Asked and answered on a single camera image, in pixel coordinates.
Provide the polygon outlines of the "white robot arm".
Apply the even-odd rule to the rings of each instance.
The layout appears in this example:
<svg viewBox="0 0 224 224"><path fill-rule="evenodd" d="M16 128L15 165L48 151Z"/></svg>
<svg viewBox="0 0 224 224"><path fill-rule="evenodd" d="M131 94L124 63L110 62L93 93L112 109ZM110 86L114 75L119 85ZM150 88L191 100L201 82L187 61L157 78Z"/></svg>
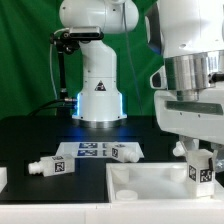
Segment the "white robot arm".
<svg viewBox="0 0 224 224"><path fill-rule="evenodd" d="M124 118L116 54L101 38L134 29L138 18L132 0L63 0L60 20L83 55L75 119L106 126ZM150 78L160 128L179 135L177 156L209 142L213 156L205 163L223 172L224 0L157 0L145 21L147 44L164 61Z"/></svg>

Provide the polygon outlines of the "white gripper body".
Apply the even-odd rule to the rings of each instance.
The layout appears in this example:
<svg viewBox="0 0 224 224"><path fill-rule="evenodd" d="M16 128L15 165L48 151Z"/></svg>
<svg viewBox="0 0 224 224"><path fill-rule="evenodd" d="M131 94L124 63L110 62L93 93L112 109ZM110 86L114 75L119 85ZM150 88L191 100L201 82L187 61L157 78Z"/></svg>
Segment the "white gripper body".
<svg viewBox="0 0 224 224"><path fill-rule="evenodd" d="M166 132L224 144L224 72L206 75L209 88L169 90L165 67L150 77L159 127Z"/></svg>

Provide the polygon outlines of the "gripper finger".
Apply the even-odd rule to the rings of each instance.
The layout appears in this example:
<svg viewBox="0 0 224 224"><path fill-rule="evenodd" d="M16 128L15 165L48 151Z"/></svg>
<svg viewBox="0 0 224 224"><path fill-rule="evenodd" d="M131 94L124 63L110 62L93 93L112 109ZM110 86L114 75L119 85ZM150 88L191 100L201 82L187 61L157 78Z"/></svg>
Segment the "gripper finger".
<svg viewBox="0 0 224 224"><path fill-rule="evenodd" d="M191 138L191 137L180 135L179 141L184 150L184 156L187 156L189 151L199 149L199 140L196 138Z"/></svg>
<svg viewBox="0 0 224 224"><path fill-rule="evenodd" d="M211 147L213 149L212 162L215 172L224 172L224 145L213 143Z"/></svg>

